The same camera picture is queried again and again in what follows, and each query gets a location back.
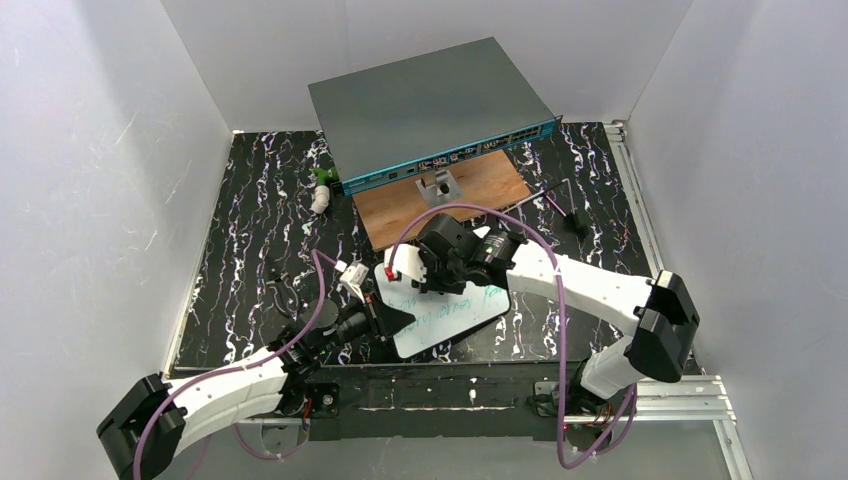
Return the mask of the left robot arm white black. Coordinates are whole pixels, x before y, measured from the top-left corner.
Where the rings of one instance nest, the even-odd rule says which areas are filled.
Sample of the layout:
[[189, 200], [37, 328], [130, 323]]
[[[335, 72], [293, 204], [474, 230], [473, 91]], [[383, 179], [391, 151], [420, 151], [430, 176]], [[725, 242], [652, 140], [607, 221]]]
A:
[[285, 328], [269, 345], [232, 364], [183, 379], [154, 373], [136, 381], [96, 428], [116, 475], [156, 478], [195, 442], [280, 409], [318, 369], [318, 353], [326, 345], [360, 337], [386, 340], [416, 320], [371, 292], [322, 327], [327, 305], [317, 301], [304, 326]]

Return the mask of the small whiteboard black frame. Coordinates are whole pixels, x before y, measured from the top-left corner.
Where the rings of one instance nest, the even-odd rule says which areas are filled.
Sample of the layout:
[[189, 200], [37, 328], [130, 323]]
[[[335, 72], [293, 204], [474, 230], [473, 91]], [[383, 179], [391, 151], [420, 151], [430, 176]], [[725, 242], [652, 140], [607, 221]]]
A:
[[511, 308], [509, 294], [497, 286], [479, 287], [469, 282], [459, 295], [420, 293], [409, 280], [389, 281], [380, 265], [374, 268], [374, 274], [383, 301], [415, 317], [393, 336], [397, 354], [403, 359], [466, 333]]

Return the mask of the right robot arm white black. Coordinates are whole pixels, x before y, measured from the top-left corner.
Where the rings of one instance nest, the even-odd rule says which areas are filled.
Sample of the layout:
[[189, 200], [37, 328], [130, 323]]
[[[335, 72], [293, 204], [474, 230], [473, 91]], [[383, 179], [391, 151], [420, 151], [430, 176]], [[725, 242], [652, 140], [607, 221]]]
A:
[[384, 270], [409, 276], [422, 292], [496, 286], [550, 299], [560, 317], [574, 308], [612, 325], [620, 338], [562, 380], [568, 401], [599, 403], [643, 379], [679, 382], [700, 324], [679, 275], [635, 276], [573, 260], [520, 222], [511, 230], [471, 230], [438, 212], [414, 244], [396, 242], [386, 251]]

